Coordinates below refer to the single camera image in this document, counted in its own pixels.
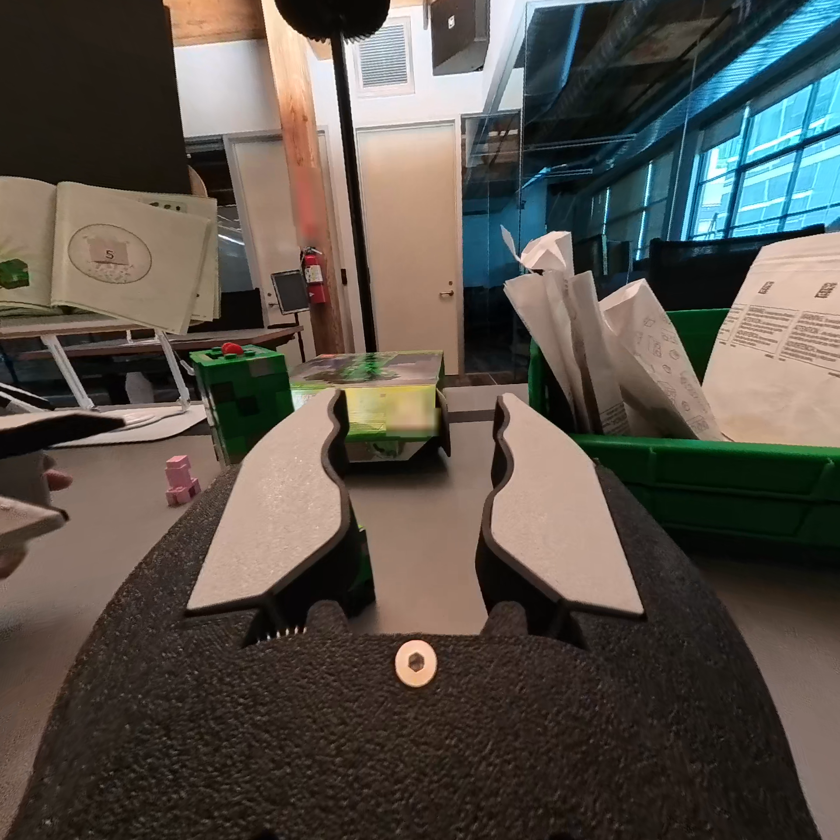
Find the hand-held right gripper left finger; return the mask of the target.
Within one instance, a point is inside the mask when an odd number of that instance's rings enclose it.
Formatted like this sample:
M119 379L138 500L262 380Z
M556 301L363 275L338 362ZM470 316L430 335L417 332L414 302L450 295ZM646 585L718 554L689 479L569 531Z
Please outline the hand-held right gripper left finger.
M347 627L361 534L343 481L344 392L327 388L242 461L185 617L252 612L270 632Z

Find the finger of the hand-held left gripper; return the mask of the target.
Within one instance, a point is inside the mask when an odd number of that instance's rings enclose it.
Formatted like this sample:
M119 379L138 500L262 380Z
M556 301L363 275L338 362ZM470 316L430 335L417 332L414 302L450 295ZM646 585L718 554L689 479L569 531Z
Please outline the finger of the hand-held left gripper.
M33 454L126 425L119 413L79 407L60 410L43 397L6 384L1 384L1 408L1 459Z
M23 550L33 539L62 529L69 521L59 508L1 497L1 554Z

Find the green lego body block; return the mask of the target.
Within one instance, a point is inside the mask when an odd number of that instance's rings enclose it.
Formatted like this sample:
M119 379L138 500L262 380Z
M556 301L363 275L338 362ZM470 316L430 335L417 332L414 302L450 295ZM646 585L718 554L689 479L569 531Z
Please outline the green lego body block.
M225 342L193 351L190 361L216 455L239 464L261 438L294 413L283 353Z

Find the pink lego pig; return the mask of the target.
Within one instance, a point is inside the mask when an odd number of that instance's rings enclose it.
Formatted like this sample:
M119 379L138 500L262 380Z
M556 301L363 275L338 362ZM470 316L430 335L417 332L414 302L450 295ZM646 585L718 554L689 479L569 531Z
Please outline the pink lego pig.
M171 508L188 503L202 491L200 482L193 476L192 464L186 455L168 458L164 474L167 481L165 497Z

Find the white book stand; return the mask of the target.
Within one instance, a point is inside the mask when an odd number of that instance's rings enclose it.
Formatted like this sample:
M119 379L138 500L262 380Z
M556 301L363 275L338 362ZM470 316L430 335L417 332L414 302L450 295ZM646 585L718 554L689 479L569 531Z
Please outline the white book stand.
M119 416L119 419L123 421L123 425L117 430L121 434L124 434L126 431L134 431L145 427L151 427L165 419L186 415L191 408L192 401L183 376L183 372L186 368L173 350L170 342L170 336L165 331L155 329L154 338L160 349L163 351L170 373L172 374L172 378L176 385L179 396L179 409L177 413L168 409L163 410L156 408L117 411L116 414ZM84 385L81 383L81 379L74 371L67 356L67 352L60 343L58 335L55 333L45 332L39 335L39 339L42 344L45 345L45 348L49 352L52 360L58 366L59 372L68 384L70 392L74 396L78 407L85 411L95 412L96 407L89 394L87 394Z

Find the green plastic bin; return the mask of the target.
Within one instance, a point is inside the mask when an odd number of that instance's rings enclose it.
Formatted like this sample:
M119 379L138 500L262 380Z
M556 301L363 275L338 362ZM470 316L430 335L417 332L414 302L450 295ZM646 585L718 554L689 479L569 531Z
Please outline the green plastic bin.
M837 446L573 439L669 532L838 552Z

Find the narrow white paper bag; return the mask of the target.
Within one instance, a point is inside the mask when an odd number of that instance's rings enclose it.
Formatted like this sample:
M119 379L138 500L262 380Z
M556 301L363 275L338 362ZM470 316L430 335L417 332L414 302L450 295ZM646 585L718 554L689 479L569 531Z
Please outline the narrow white paper bag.
M594 434L615 435L625 418L623 399L606 347L592 272L568 278L564 293L589 428Z

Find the long wooden desk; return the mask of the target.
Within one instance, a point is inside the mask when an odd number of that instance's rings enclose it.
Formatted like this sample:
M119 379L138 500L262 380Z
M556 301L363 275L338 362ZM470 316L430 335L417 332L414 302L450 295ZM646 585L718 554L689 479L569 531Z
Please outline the long wooden desk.
M11 318L2 320L2 360L12 361L42 361L51 357L50 351L44 344L36 350L15 352L11 342L37 339L47 335L57 338L69 335L108 334L110 338L104 341L76 343L69 346L60 345L70 360L95 358L104 356L150 355L163 351L161 342L154 338L132 339L127 335L131 331L145 330L144 325L114 319L77 319L77 318ZM192 332L185 334L168 334L167 339L174 352L186 354L193 351L210 350L219 347L227 341L241 346L252 344L257 347L274 350L281 345L293 341L301 333L298 325L288 327L241 329L221 332Z

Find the white paper bag with icons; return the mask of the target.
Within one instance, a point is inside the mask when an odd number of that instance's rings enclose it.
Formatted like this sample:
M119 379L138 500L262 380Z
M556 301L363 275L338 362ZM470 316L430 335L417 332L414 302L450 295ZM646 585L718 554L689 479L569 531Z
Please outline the white paper bag with icons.
M600 308L632 434L725 440L676 327L646 279L616 290Z

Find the black mesh office chair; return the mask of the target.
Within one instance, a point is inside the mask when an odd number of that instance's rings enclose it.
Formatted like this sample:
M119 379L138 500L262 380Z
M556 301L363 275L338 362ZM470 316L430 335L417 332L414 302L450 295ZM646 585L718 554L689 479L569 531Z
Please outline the black mesh office chair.
M648 249L646 280L667 312L729 309L762 247L825 231L824 224L815 224L703 242L655 238Z

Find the frosted glass door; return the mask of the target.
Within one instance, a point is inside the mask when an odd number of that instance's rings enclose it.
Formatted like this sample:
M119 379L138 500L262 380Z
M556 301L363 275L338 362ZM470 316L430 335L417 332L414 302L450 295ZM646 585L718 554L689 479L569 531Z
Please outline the frosted glass door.
M251 283L260 291L264 324L274 327L287 315L272 277L300 268L284 143L278 130L230 133L223 140Z

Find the large window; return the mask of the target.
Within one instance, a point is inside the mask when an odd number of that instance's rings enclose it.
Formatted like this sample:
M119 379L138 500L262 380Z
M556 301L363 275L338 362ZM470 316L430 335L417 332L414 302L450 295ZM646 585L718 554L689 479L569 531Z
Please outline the large window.
M838 56L702 130L681 233L709 242L838 225Z

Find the wall tablet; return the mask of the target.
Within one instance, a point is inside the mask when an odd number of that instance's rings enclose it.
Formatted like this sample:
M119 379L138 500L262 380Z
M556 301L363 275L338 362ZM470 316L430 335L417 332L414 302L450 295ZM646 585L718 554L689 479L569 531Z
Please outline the wall tablet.
M308 284L300 268L272 273L270 280L281 314L299 314L309 310Z

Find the black wall panel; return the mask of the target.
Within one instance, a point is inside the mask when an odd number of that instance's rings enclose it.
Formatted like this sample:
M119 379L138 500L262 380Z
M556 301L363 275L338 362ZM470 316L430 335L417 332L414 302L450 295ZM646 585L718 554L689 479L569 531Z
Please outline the black wall panel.
M163 2L1 2L1 175L191 193Z

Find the white wall vent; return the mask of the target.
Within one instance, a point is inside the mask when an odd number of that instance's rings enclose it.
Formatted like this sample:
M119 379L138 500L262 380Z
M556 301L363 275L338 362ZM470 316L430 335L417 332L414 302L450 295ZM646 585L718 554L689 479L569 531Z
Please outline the white wall vent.
M413 44L411 18L396 17L371 37L353 44L357 91L362 98L413 95Z

